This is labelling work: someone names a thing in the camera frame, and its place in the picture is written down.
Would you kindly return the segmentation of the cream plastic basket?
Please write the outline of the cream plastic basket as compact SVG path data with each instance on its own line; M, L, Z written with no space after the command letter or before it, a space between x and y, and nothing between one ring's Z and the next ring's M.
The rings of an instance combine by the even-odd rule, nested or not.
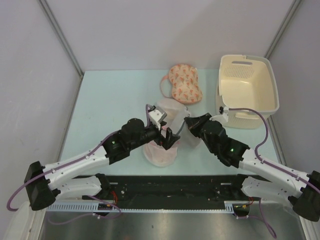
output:
M219 113L229 108L227 120ZM215 109L222 125L236 129L257 129L280 107L275 75L268 59L227 54L221 57L215 93Z

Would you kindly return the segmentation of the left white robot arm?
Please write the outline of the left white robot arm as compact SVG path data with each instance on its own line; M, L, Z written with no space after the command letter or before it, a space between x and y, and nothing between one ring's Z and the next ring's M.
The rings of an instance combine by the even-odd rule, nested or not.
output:
M32 163L24 183L30 207L39 211L52 205L62 193L58 188L79 174L103 165L112 165L129 157L130 152L154 141L169 150L179 139L170 128L162 133L163 124L145 126L138 118L130 119L120 130L109 134L95 148L63 162L42 165Z

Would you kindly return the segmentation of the grey trimmed mesh laundry bag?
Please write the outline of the grey trimmed mesh laundry bag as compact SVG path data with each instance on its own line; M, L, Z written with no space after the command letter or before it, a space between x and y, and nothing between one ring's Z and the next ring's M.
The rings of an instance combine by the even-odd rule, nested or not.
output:
M191 134L185 121L186 117L191 116L192 114L187 107L179 110L176 116L173 118L172 123L170 124L170 129L174 134L180 136L179 143L182 146L196 148L200 144L201 139Z

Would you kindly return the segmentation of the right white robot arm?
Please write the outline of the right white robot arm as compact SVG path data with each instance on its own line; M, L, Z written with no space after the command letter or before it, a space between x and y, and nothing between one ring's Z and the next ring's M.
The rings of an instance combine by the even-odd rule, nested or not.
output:
M264 179L258 181L244 174L237 175L230 188L235 200L242 201L247 196L267 199L291 207L306 220L319 221L319 172L306 173L260 156L257 148L230 138L216 116L209 113L185 117L184 122L188 131L201 139L222 164L252 172Z

